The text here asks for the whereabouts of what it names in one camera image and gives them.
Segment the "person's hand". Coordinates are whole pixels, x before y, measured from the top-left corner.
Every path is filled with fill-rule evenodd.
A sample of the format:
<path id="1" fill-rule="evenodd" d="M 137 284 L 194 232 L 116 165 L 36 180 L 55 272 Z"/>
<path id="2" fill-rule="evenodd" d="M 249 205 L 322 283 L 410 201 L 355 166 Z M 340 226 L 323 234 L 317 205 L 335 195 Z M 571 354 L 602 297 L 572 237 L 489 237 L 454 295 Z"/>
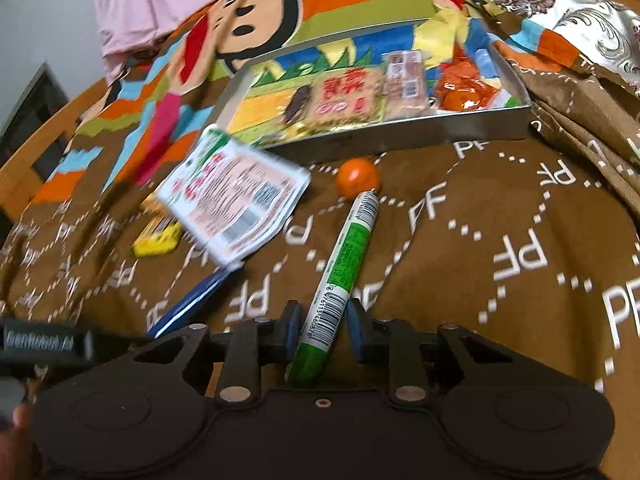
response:
<path id="1" fill-rule="evenodd" d="M 29 404 L 19 405 L 12 413 L 9 427 L 1 430 L 1 480 L 38 479 L 41 458 L 32 442 Z"/>

